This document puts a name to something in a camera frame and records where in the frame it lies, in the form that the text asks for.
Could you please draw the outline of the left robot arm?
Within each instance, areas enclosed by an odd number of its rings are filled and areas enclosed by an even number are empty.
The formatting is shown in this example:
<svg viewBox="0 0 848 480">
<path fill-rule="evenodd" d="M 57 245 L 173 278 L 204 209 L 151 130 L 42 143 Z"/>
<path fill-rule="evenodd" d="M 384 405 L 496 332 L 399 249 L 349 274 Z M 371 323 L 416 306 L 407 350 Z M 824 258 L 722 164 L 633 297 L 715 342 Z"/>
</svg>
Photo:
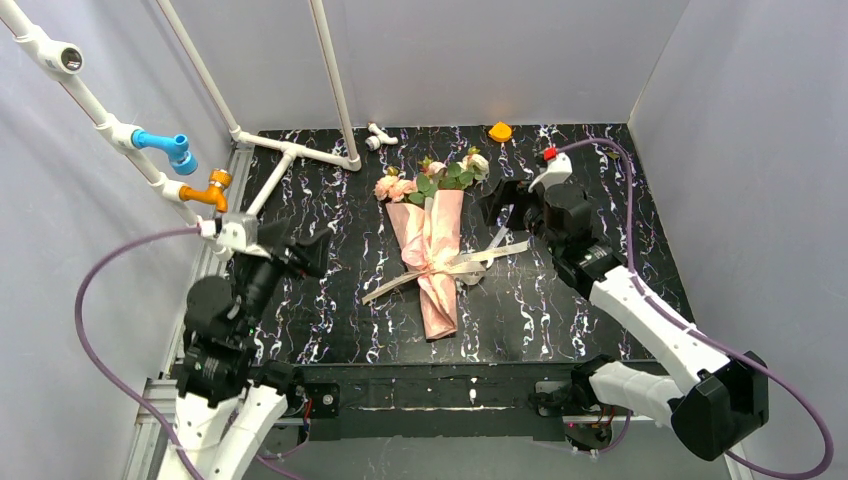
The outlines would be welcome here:
<svg viewBox="0 0 848 480">
<path fill-rule="evenodd" d="M 200 235 L 244 261 L 231 279 L 208 275 L 186 298 L 184 359 L 176 377 L 174 443 L 160 479 L 240 479 L 303 382 L 298 367 L 255 366 L 255 333 L 286 277 L 320 279 L 333 231 L 296 239 L 284 221 L 234 214 L 200 224 Z"/>
</svg>

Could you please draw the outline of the beige printed ribbon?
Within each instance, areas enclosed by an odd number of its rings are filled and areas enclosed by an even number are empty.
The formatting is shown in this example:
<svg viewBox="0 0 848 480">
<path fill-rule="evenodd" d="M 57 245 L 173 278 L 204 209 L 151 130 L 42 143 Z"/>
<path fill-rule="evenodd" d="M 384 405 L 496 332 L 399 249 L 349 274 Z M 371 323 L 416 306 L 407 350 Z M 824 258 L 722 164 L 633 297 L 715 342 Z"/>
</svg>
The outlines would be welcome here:
<svg viewBox="0 0 848 480">
<path fill-rule="evenodd" d="M 433 198 L 429 198 L 426 200 L 423 207 L 429 209 L 431 207 Z M 441 269 L 443 273 L 450 274 L 454 279 L 466 284 L 466 285 L 475 285 L 480 282 L 482 277 L 486 274 L 486 268 L 484 267 L 484 262 L 488 259 L 494 258 L 498 259 L 501 257 L 505 257 L 508 255 L 515 255 L 519 253 L 523 253 L 527 251 L 529 248 L 529 243 L 527 241 L 514 243 L 510 245 L 500 246 L 498 248 L 492 250 L 483 250 L 476 251 L 470 253 L 462 253 L 459 251 L 459 254 L 454 257 L 445 267 Z M 380 287 L 376 288 L 372 292 L 365 295 L 361 302 L 363 304 L 368 304 L 378 297 L 389 293 L 390 291 L 408 283 L 414 281 L 419 277 L 422 273 L 420 271 L 409 271 L 396 277 L 395 279 L 386 282 Z"/>
</svg>

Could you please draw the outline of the pink wrapping paper sheet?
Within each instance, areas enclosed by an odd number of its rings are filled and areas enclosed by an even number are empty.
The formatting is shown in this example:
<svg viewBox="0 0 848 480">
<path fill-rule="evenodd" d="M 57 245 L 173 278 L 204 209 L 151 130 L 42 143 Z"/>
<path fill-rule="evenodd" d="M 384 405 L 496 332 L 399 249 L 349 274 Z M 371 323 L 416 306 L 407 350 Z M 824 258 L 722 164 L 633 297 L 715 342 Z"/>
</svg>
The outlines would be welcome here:
<svg viewBox="0 0 848 480">
<path fill-rule="evenodd" d="M 386 206 L 403 263 L 409 271 L 422 273 L 416 282 L 428 341 L 457 331 L 457 287 L 441 269 L 460 251 L 463 198 L 461 190 L 440 190 L 429 209 L 410 203 Z"/>
</svg>

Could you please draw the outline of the fake white rose stem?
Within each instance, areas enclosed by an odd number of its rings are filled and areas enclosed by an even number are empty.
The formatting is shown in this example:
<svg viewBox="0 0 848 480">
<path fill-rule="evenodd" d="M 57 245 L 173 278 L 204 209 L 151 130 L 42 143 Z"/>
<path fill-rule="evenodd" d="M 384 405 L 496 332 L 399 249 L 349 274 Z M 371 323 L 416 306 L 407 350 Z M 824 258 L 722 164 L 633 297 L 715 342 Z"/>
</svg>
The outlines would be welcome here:
<svg viewBox="0 0 848 480">
<path fill-rule="evenodd" d="M 430 156 L 425 156 L 418 166 L 418 174 L 411 181 L 410 190 L 405 194 L 405 201 L 423 207 L 426 200 L 433 198 L 439 190 L 440 182 L 447 173 L 447 165 Z"/>
</svg>

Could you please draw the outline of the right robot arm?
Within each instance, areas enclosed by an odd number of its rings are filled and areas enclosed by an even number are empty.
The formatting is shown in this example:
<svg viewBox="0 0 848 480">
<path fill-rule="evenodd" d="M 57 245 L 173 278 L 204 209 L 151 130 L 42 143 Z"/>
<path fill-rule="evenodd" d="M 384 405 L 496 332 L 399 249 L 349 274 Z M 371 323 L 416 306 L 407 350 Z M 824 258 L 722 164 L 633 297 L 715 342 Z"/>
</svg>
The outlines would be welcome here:
<svg viewBox="0 0 848 480">
<path fill-rule="evenodd" d="M 485 222 L 504 207 L 506 228 L 527 231 L 551 255 L 558 277 L 615 319 L 664 369 L 655 375 L 599 354 L 575 366 L 564 385 L 537 392 L 532 403 L 554 410 L 624 407 L 673 430 L 695 456 L 714 460 L 769 420 L 764 362 L 747 352 L 734 358 L 700 339 L 698 329 L 647 287 L 626 259 L 599 237 L 584 190 L 507 178 L 479 201 Z"/>
</svg>

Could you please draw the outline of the fake cream rose stem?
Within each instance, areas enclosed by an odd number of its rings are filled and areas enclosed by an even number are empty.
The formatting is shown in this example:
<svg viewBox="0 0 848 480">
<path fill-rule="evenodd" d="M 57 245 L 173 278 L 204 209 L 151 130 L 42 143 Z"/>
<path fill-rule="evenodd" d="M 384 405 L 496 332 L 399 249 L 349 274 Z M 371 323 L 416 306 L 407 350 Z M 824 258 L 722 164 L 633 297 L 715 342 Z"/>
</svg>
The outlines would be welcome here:
<svg viewBox="0 0 848 480">
<path fill-rule="evenodd" d="M 477 146 L 472 146 L 461 160 L 449 164 L 439 174 L 438 186 L 440 189 L 466 190 L 487 180 L 489 174 L 489 161 Z"/>
</svg>

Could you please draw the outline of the fake pink rose stem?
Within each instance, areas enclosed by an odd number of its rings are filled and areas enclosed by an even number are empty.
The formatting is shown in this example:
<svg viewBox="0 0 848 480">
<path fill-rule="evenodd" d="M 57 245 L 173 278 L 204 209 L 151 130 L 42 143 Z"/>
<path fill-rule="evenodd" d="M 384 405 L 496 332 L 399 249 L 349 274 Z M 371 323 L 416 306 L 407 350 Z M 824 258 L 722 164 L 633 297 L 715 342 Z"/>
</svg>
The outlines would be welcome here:
<svg viewBox="0 0 848 480">
<path fill-rule="evenodd" d="M 417 184 L 414 180 L 404 177 L 404 174 L 396 167 L 390 166 L 385 174 L 376 182 L 373 193 L 375 198 L 381 202 L 399 203 L 417 193 Z"/>
</svg>

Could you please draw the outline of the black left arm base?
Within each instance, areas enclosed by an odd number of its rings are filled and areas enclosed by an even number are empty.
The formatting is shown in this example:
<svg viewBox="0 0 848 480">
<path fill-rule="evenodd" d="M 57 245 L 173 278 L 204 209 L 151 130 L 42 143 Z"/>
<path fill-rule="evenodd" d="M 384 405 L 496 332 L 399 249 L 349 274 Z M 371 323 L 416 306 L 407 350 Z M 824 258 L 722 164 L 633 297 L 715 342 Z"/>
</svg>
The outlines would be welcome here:
<svg viewBox="0 0 848 480">
<path fill-rule="evenodd" d="M 295 373 L 287 399 L 282 418 L 336 418 L 341 410 L 341 387 L 337 381 L 300 370 Z"/>
</svg>

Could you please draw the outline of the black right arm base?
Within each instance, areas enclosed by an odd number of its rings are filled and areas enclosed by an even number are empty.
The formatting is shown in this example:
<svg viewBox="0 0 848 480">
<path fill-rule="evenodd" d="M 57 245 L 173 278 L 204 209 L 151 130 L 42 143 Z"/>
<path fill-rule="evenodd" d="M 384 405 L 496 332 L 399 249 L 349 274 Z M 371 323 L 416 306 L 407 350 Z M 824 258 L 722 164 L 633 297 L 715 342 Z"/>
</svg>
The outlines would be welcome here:
<svg viewBox="0 0 848 480">
<path fill-rule="evenodd" d="M 615 360 L 611 356 L 598 355 L 573 367 L 565 380 L 537 382 L 528 395 L 529 406 L 543 418 L 597 413 L 588 423 L 567 423 L 566 441 L 575 454 L 599 457 L 618 446 L 628 433 L 632 412 L 602 403 L 589 383 L 589 378 L 601 367 L 612 363 Z"/>
</svg>

